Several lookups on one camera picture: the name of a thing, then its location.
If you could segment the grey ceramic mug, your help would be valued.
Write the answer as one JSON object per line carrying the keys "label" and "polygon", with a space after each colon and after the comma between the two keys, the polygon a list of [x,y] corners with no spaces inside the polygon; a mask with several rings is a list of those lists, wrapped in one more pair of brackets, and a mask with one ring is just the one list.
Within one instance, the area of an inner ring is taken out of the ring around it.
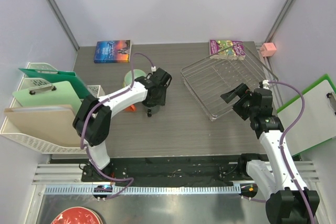
{"label": "grey ceramic mug", "polygon": [[142,101],[142,104],[145,106],[146,114],[150,118],[152,115],[159,112],[160,107],[165,106],[165,99],[146,98]]}

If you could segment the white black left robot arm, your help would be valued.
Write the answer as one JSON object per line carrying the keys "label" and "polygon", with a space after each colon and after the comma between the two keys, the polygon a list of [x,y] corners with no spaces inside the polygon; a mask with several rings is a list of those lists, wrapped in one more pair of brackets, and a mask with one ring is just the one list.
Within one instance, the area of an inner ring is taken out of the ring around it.
{"label": "white black left robot arm", "polygon": [[106,148],[112,118],[136,103],[142,103],[149,110],[165,106],[171,81],[168,72],[153,67],[147,76],[133,79],[128,86],[114,93],[84,98],[72,126],[81,137],[80,148],[87,151],[90,163],[95,166],[93,174],[98,180],[105,182],[112,174]]}

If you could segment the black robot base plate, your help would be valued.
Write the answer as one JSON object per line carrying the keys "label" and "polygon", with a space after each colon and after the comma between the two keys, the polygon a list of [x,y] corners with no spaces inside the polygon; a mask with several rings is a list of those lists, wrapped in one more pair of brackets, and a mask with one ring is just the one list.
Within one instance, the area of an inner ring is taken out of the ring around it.
{"label": "black robot base plate", "polygon": [[133,187],[219,187],[251,180],[238,165],[239,155],[112,158],[103,172],[132,177]]}

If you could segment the orange ceramic mug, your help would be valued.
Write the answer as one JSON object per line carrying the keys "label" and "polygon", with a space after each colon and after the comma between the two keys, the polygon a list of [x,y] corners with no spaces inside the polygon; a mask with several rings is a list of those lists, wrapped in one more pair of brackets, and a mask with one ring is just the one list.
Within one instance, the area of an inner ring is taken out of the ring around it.
{"label": "orange ceramic mug", "polygon": [[134,104],[124,109],[126,112],[136,112],[136,106]]}

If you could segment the mint green ceramic bowl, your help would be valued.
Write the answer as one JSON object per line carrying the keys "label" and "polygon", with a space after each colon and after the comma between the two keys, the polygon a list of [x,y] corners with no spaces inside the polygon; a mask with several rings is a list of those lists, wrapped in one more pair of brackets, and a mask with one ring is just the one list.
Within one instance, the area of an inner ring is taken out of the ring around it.
{"label": "mint green ceramic bowl", "polygon": [[123,87],[129,86],[132,83],[132,81],[135,80],[138,77],[146,77],[146,73],[143,70],[134,69],[133,76],[132,76],[132,71],[129,71],[124,76]]}

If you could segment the metal wire dish rack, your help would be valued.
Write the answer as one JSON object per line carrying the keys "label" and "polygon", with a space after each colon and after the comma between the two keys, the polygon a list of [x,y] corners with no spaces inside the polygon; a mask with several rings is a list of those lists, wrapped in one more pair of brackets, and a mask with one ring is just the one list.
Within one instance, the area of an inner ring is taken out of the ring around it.
{"label": "metal wire dish rack", "polygon": [[277,81],[278,77],[260,58],[253,41],[234,42],[181,69],[183,81],[211,121],[232,109],[238,97],[226,103],[221,95],[241,83],[252,90],[262,80]]}

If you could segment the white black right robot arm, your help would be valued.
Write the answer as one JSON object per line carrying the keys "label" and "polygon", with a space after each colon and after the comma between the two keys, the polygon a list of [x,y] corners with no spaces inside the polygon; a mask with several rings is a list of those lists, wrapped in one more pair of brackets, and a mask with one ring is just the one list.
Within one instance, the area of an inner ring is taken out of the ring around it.
{"label": "white black right robot arm", "polygon": [[259,88],[251,90],[241,83],[220,96],[226,103],[239,98],[233,111],[250,121],[271,167],[267,167],[259,154],[241,154],[237,173],[242,179],[252,178],[257,184],[265,198],[270,223],[315,223],[320,198],[315,190],[307,187],[295,166],[286,141],[286,134],[293,125],[284,128],[280,118],[273,114],[270,84],[271,81],[264,80]]}

